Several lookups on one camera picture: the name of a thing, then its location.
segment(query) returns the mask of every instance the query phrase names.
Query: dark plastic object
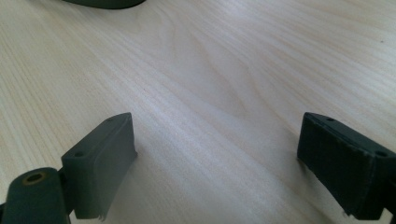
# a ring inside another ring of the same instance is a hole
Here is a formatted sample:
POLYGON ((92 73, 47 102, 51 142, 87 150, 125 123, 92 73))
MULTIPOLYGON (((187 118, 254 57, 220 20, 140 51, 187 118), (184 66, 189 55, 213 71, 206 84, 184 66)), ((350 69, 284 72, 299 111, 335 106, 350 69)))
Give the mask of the dark plastic object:
POLYGON ((70 223, 58 172, 41 168, 12 181, 2 223, 70 223))
POLYGON ((377 220, 384 207, 396 211, 395 153, 343 123, 305 113, 297 155, 348 215, 377 220))
POLYGON ((85 7, 99 7, 104 9, 123 9, 135 7, 145 0, 64 0, 85 7))
POLYGON ((105 120, 62 156, 77 218, 106 216, 136 156, 129 113, 105 120))
POLYGON ((62 156, 59 172, 41 168, 16 178, 0 223, 69 223, 73 210, 77 218, 105 218, 136 156, 131 114, 107 119, 62 156))

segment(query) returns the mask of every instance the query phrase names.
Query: dark green plastic part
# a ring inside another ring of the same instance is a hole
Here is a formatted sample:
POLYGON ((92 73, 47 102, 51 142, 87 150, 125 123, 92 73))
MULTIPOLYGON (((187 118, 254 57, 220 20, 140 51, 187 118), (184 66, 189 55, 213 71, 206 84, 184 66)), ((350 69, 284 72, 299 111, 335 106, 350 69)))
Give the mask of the dark green plastic part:
POLYGON ((77 218, 106 217, 136 156, 130 113, 105 120, 62 156, 77 218))
POLYGON ((145 0, 64 0, 85 7, 98 7, 104 9, 123 9, 127 7, 134 7, 145 0))
POLYGON ((105 218, 137 153, 131 113, 105 120, 62 156, 60 171, 42 168, 15 179, 1 224, 64 224, 77 218, 105 218))
POLYGON ((396 154, 345 124, 305 113, 298 158, 348 215, 377 220, 396 205, 396 154))
POLYGON ((1 223, 70 223, 57 170, 36 169, 12 181, 1 223))

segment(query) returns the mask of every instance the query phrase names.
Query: wood grain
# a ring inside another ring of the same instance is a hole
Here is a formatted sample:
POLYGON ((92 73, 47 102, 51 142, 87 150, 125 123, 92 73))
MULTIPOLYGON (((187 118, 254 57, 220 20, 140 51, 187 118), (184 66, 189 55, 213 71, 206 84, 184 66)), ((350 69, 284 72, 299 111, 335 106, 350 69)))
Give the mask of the wood grain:
POLYGON ((2 0, 0 200, 131 111, 139 157, 105 223, 360 223, 297 162, 301 121, 396 150, 395 58, 393 1, 2 0))

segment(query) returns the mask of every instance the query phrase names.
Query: screw hole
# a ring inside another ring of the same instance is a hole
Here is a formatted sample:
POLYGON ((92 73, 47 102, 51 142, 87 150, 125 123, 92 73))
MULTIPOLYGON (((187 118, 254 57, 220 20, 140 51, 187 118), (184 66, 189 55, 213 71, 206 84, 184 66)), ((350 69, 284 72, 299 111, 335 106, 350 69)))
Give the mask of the screw hole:
POLYGON ((26 176, 22 180, 22 184, 23 185, 33 185, 38 182, 41 182, 45 177, 46 177, 46 174, 43 172, 31 174, 31 175, 26 176))
POLYGON ((82 153, 82 152, 78 152, 75 154, 75 157, 82 157, 82 156, 84 156, 84 153, 82 153))
POLYGON ((375 155, 377 155, 377 156, 379 156, 379 157, 387 157, 387 156, 388 156, 387 153, 382 152, 382 151, 377 151, 377 152, 375 153, 375 155))

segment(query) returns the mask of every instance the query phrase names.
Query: wooden table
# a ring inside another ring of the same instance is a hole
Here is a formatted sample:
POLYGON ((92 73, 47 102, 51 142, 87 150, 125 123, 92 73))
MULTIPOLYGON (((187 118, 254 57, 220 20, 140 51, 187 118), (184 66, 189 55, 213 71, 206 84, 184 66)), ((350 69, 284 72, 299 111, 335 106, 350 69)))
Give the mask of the wooden table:
POLYGON ((105 223, 361 223, 297 162, 301 121, 396 150, 395 75, 394 1, 2 0, 0 200, 130 111, 139 157, 105 223))

